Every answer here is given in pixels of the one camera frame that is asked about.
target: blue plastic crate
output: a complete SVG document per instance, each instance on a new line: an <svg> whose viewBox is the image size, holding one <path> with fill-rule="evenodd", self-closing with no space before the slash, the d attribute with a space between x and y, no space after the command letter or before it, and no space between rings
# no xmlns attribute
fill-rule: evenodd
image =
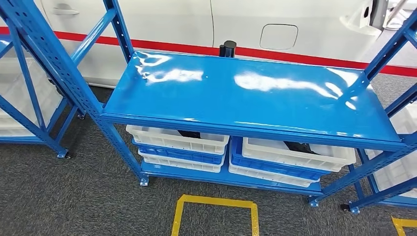
<svg viewBox="0 0 417 236"><path fill-rule="evenodd" d="M287 164L277 164L275 162L256 160L242 156L242 137L231 138L232 164L251 169L268 171L282 175L294 176L310 180L319 180L321 176L327 175L330 171L311 169L306 167L292 166Z"/></svg>
<svg viewBox="0 0 417 236"><path fill-rule="evenodd" d="M140 144L135 142L132 139L132 143L139 147L139 151L141 153L147 153L152 155L158 156L167 156L173 157L183 160L189 161L198 161L203 163L209 163L213 165L220 165L222 163L222 159L224 154L216 155L206 152L197 152L197 151L189 151L189 150L181 150L169 147L161 147L161 146L154 146L154 145L147 145L147 144Z"/></svg>

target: black cylinder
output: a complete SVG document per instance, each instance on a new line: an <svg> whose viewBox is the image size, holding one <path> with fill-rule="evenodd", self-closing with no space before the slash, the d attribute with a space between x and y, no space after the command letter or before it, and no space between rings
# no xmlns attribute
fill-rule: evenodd
<svg viewBox="0 0 417 236"><path fill-rule="evenodd" d="M220 45L219 57L234 58L235 57L236 42L227 40Z"/></svg>

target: yellow tape square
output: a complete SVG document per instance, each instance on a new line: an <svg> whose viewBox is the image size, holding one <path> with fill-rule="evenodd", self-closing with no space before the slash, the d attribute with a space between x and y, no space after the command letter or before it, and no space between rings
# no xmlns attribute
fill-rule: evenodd
<svg viewBox="0 0 417 236"><path fill-rule="evenodd" d="M417 228L417 220L398 219L391 216L392 222L397 230L398 236L405 236L404 227Z"/></svg>
<svg viewBox="0 0 417 236"><path fill-rule="evenodd" d="M252 221L252 236L259 236L258 206L255 203L251 201L192 196L186 194L182 195L177 201L171 236L179 235L179 227L181 225L182 209L184 208L184 203L203 203L227 207L249 208Z"/></svg>

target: white plastic crate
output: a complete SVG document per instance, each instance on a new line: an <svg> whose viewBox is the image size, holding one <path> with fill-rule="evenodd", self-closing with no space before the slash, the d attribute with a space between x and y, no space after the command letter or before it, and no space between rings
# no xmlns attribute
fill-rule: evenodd
<svg viewBox="0 0 417 236"><path fill-rule="evenodd" d="M36 94L41 94L45 86L50 84L46 74L35 59L27 58L26 63ZM17 58L0 59L0 94L18 110L30 101L25 78Z"/></svg>
<svg viewBox="0 0 417 236"><path fill-rule="evenodd" d="M235 166L232 164L231 154L229 156L229 172L233 174L237 174L237 175L249 176L249 177L254 177L254 178L262 178L262 179L267 179L267 180L271 180L274 182L292 184L292 185L301 186L301 187L308 187L310 186L311 183L320 181L320 179L310 180L310 179L305 179L305 178L278 174L274 172L252 169L248 167Z"/></svg>
<svg viewBox="0 0 417 236"><path fill-rule="evenodd" d="M62 96L57 92L54 85L46 85L43 91L37 96L39 106L44 118L45 125L47 126L50 122L52 115L54 114L56 108L62 100ZM34 124L38 125L36 114L33 109L31 100L27 101L26 105L19 109L20 112L25 115L29 120ZM9 114L6 112L0 113L0 127L3 128L14 128L22 127L22 125L15 121Z"/></svg>
<svg viewBox="0 0 417 236"><path fill-rule="evenodd" d="M144 126L126 126L126 131L133 135L135 142L177 148L190 151L223 154L229 136L201 133L200 139L183 137L177 130L160 129Z"/></svg>
<svg viewBox="0 0 417 236"><path fill-rule="evenodd" d="M147 153L141 153L138 150L139 155L143 157L143 161L146 163L151 163L155 165L163 165L163 166L172 166L172 167L179 167L179 168L185 168L185 169L191 169L191 170L197 170L197 171L208 171L208 172L215 172L219 173L221 166L224 163L224 156L222 159L222 162L219 165L213 165L203 162L197 162L197 161L188 161L178 158L172 158L167 156L158 156L158 155L152 155Z"/></svg>
<svg viewBox="0 0 417 236"><path fill-rule="evenodd" d="M45 72L34 59L26 59L39 106L47 126L62 96L48 81ZM1 95L29 120L38 125L29 92L20 69L19 62L13 58L0 59ZM0 136L33 136L19 122L0 109Z"/></svg>
<svg viewBox="0 0 417 236"><path fill-rule="evenodd" d="M355 149L310 144L316 154L291 151L283 141L243 138L242 155L247 158L338 172L356 162Z"/></svg>
<svg viewBox="0 0 417 236"><path fill-rule="evenodd" d="M417 104L408 104L391 117L391 123L397 133L410 134L417 131ZM379 150L365 150L369 159L382 153ZM376 171L374 178L378 190L382 191L417 176L417 151ZM417 189L401 194L404 197L417 198Z"/></svg>

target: car door handle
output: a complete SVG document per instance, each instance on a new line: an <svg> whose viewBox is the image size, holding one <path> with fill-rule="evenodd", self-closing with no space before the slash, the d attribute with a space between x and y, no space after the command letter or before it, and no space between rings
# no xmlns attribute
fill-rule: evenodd
<svg viewBox="0 0 417 236"><path fill-rule="evenodd" d="M79 13L79 11L73 9L52 8L52 14L55 15L77 15Z"/></svg>

